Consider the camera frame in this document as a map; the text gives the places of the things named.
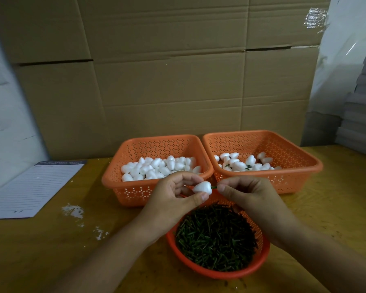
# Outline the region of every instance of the pile of white foam buds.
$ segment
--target pile of white foam buds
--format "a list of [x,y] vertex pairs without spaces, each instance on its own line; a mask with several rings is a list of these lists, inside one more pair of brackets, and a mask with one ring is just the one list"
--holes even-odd
[[136,162],[129,162],[121,167],[122,181],[138,181],[162,179],[177,171],[193,172],[201,174],[200,166],[196,165],[195,157],[173,157],[167,159],[159,157],[140,157]]
[[217,162],[222,162],[222,164],[219,163],[218,166],[229,172],[267,171],[270,169],[282,169],[281,166],[277,166],[275,168],[272,167],[270,163],[273,161],[273,158],[266,157],[265,152],[260,152],[256,158],[253,155],[250,155],[245,160],[245,162],[240,161],[238,157],[238,152],[222,153],[220,154],[220,156],[214,156]]

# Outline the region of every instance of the person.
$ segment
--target person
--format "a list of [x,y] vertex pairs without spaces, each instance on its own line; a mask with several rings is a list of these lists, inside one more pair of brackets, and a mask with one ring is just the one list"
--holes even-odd
[[[190,172],[161,179],[140,214],[50,291],[113,292],[148,246],[209,198],[185,187],[202,181]],[[366,293],[366,259],[300,222],[268,179],[227,178],[218,182],[217,190],[244,209],[272,244],[293,256],[329,291]]]

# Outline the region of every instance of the hand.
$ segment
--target hand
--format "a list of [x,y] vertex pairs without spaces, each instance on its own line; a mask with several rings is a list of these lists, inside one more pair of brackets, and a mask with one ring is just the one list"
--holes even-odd
[[185,185],[196,185],[203,178],[191,172],[175,172],[161,179],[145,207],[135,221],[140,224],[150,240],[155,242],[165,235],[186,213],[209,198],[209,194],[194,194]]
[[217,190],[235,202],[261,228],[269,241],[284,249],[301,223],[265,178],[238,176],[221,180]]

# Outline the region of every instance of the rectangular orange basket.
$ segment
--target rectangular orange basket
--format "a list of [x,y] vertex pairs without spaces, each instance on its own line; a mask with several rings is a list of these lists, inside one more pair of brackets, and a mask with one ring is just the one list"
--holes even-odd
[[[203,144],[213,164],[217,181],[238,175],[268,178],[279,194],[301,190],[312,173],[323,169],[322,162],[316,157],[268,130],[208,133],[203,136]],[[256,157],[262,151],[266,156],[273,158],[271,166],[281,166],[282,169],[228,172],[220,168],[214,158],[214,155],[224,152],[238,152],[240,161],[244,162],[249,155],[253,154]]]
[[130,139],[122,143],[103,174],[102,183],[114,190],[125,207],[144,206],[159,179],[122,182],[121,166],[140,157],[195,157],[205,180],[213,174],[213,166],[200,139],[194,135],[176,135]]

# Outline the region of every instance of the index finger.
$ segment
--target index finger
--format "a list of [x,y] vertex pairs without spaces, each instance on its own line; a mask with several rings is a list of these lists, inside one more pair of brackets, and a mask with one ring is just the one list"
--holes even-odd
[[262,178],[259,177],[255,177],[255,176],[235,176],[235,177],[230,177],[227,179],[223,179],[221,181],[219,181],[217,183],[217,185],[220,184],[224,184],[224,185],[228,185],[232,188],[237,188],[238,186],[240,187],[249,187],[252,186],[253,184],[259,182]]
[[165,177],[164,180],[167,182],[173,182],[178,184],[180,182],[184,182],[184,184],[192,185],[195,183],[203,182],[203,178],[192,172],[178,171],[175,172],[168,177]]

